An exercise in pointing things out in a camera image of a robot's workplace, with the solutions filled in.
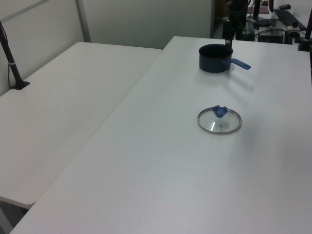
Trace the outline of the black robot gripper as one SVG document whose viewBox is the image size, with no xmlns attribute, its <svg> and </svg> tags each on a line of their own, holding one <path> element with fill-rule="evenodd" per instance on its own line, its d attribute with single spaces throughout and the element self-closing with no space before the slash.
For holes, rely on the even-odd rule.
<svg viewBox="0 0 312 234">
<path fill-rule="evenodd" d="M 244 5 L 226 4 L 224 7 L 228 19 L 223 23 L 223 38 L 225 49 L 232 50 L 232 39 L 242 39 L 244 28 Z"/>
</svg>

